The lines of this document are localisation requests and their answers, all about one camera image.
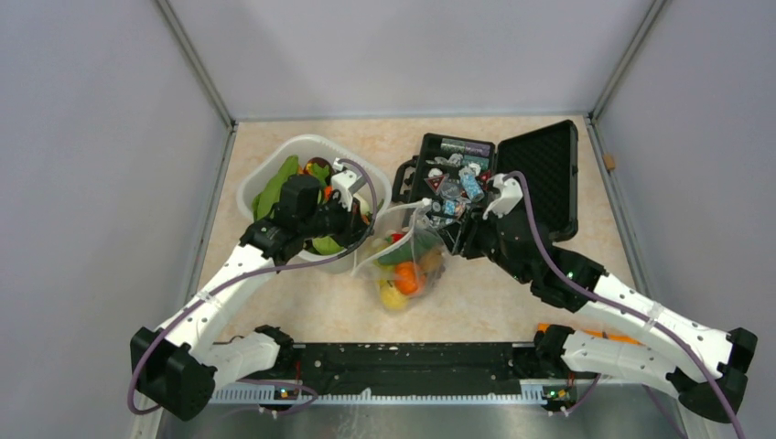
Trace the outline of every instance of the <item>white wall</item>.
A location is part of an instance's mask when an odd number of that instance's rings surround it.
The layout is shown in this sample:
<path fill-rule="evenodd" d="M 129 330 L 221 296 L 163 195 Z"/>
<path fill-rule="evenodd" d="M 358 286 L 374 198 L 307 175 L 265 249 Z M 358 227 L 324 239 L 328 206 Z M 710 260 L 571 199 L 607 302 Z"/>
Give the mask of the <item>white wall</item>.
<path fill-rule="evenodd" d="M 127 436 L 223 140 L 152 2 L 0 3 L 0 436 Z"/>
<path fill-rule="evenodd" d="M 774 428 L 774 22 L 772 0 L 672 2 L 600 124 L 654 294 L 760 336 L 740 412 L 749 439 Z"/>
<path fill-rule="evenodd" d="M 173 0 L 233 116 L 583 112 L 651 0 Z"/>

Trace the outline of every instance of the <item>black tool case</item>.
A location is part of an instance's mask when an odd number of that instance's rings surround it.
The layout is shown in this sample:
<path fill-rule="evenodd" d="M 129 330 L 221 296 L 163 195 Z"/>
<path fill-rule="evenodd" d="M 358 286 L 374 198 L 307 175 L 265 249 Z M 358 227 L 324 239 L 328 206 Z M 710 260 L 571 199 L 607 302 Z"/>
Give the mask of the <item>black tool case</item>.
<path fill-rule="evenodd" d="M 480 153 L 484 147 L 490 149 L 487 156 L 482 154 L 479 162 L 484 164 L 487 160 L 487 171 L 491 175 L 511 171 L 525 174 L 537 220 L 550 230 L 550 240 L 567 241 L 577 234 L 577 139 L 577 127 L 568 120 L 504 140 L 498 146 L 492 142 L 429 133 L 423 136 L 420 153 L 396 170 L 392 200 L 411 203 L 431 198 L 444 203 L 426 182 L 429 172 L 439 169 L 454 176 L 460 166 L 435 163 L 435 159 L 454 154 L 450 145 L 481 145 Z M 485 198 L 473 204 L 484 208 L 488 202 Z M 446 221 L 457 218 L 438 209 L 431 215 Z"/>

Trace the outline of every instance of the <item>plastic packet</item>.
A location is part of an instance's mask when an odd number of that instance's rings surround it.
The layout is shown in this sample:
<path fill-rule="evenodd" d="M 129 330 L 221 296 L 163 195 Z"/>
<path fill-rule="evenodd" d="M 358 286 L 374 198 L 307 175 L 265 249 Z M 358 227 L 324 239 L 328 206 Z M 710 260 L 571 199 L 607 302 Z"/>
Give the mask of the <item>plastic packet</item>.
<path fill-rule="evenodd" d="M 360 249 L 352 275 L 372 282 L 388 309 L 405 309 L 433 290 L 445 271 L 447 248 L 426 215 L 430 209 L 429 199 L 387 209 L 374 239 Z"/>

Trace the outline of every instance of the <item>marble table surface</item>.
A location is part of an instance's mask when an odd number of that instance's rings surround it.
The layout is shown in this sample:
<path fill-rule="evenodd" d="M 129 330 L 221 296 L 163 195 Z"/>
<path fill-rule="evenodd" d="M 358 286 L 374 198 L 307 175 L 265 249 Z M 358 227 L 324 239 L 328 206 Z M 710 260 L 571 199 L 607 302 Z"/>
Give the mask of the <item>marble table surface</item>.
<path fill-rule="evenodd" d="M 417 153 L 425 133 L 498 144 L 565 119 L 574 121 L 579 131 L 579 232 L 560 245 L 602 263 L 632 284 L 582 117 L 510 116 L 240 123 L 199 285 L 218 271 L 250 222 L 237 209 L 237 187 L 293 136 L 327 137 L 375 164 L 393 181 L 396 168 Z M 437 289 L 401 313 L 386 311 L 369 283 L 346 274 L 315 269 L 281 273 L 245 303 L 221 339 L 267 324 L 302 342 L 528 341 L 540 322 L 608 329 L 542 304 L 528 285 L 518 284 L 487 260 L 453 258 Z"/>

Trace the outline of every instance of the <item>white bin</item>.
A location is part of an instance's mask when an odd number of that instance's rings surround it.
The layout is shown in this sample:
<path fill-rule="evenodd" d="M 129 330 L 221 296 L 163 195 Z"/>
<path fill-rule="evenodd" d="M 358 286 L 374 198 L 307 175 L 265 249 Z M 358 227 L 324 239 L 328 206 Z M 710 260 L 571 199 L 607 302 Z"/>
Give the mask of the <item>white bin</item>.
<path fill-rule="evenodd" d="M 315 134 L 303 134 L 287 140 L 277 148 L 277 150 L 264 160 L 251 175 L 246 177 L 240 184 L 240 187 L 237 188 L 237 208 L 245 218 L 253 220 L 253 212 L 251 210 L 253 199 L 259 192 L 264 190 L 269 179 L 277 173 L 277 170 L 290 155 L 298 155 L 299 164 L 302 166 L 313 157 L 323 157 L 330 163 L 333 163 L 336 158 L 349 158 L 350 160 L 354 160 L 364 166 L 374 183 L 378 204 L 382 202 L 382 206 L 379 211 L 375 212 L 374 218 L 376 219 L 380 216 L 388 208 L 388 205 L 391 204 L 391 183 L 388 180 L 388 177 L 380 169 L 363 158 L 353 154 L 347 148 L 330 141 L 326 137 Z M 372 202 L 372 195 L 370 194 L 368 186 L 364 185 L 364 187 L 359 190 L 358 194 L 361 195 L 363 199 L 368 200 L 370 203 Z M 355 253 L 356 252 L 338 261 L 320 265 L 318 268 L 329 273 L 347 272 L 353 268 L 356 261 Z M 331 257 L 331 255 L 320 256 L 311 252 L 302 251 L 299 253 L 298 257 L 304 261 L 320 261 Z"/>

